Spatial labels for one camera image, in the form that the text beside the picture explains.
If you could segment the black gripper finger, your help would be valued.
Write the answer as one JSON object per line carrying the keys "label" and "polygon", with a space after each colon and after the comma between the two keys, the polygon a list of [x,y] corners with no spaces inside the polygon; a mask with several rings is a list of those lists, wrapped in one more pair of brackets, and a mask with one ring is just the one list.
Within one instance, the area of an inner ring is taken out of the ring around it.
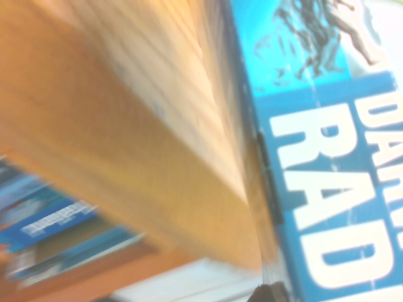
{"label": "black gripper finger", "polygon": [[283,282],[259,285],[247,302],[290,302]]}

